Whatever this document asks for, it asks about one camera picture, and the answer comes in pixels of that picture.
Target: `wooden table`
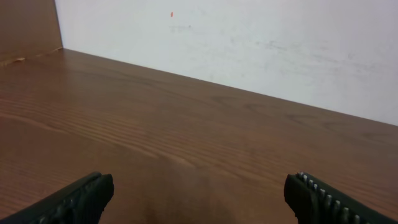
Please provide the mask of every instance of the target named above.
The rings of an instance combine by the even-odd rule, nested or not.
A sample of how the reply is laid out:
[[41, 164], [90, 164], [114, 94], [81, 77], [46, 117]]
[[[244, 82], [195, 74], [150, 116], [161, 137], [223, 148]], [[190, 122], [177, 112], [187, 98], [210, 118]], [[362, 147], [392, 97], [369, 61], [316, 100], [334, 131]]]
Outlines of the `wooden table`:
[[396, 126], [71, 50], [0, 68], [0, 218], [94, 170], [101, 223], [296, 223], [300, 170], [398, 219]]

